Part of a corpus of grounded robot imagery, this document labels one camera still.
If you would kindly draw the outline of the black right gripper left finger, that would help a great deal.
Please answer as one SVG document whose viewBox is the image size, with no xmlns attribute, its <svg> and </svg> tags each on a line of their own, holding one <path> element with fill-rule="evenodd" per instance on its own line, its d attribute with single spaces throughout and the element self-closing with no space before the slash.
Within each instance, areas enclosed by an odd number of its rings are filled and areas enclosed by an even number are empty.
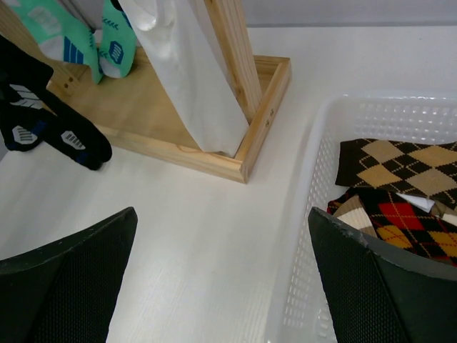
<svg viewBox="0 0 457 343">
<path fill-rule="evenodd" d="M 1 341 L 105 342 L 137 223 L 127 207 L 1 260 Z"/>
</svg>

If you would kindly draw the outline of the black grey blue sock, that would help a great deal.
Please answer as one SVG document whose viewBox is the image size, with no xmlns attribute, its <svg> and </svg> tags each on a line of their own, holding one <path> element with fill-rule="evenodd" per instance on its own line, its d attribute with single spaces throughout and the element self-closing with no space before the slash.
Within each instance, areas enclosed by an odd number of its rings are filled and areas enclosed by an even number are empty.
<svg viewBox="0 0 457 343">
<path fill-rule="evenodd" d="M 1 37 L 1 134 L 10 151 L 45 142 L 76 163 L 99 170 L 112 157 L 108 139 L 47 89 L 54 70 Z"/>
</svg>

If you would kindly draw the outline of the teal patterned sock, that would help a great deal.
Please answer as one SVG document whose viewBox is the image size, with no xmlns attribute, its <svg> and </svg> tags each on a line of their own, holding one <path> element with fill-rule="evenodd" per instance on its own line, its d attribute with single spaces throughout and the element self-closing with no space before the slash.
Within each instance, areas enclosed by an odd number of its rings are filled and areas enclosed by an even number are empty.
<svg viewBox="0 0 457 343">
<path fill-rule="evenodd" d="M 5 1 L 48 58 L 91 69 L 98 84 L 103 72 L 91 30 L 57 1 Z"/>
<path fill-rule="evenodd" d="M 99 62 L 103 73 L 120 79 L 131 70 L 136 53 L 136 35 L 118 1 L 104 1 Z"/>
</svg>

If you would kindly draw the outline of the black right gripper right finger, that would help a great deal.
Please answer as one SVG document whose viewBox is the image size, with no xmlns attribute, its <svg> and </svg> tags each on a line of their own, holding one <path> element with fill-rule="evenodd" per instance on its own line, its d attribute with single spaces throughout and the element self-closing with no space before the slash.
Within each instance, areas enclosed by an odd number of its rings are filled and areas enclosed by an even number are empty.
<svg viewBox="0 0 457 343">
<path fill-rule="evenodd" d="M 455 342 L 456 268 L 314 207 L 308 230 L 338 342 Z"/>
</svg>

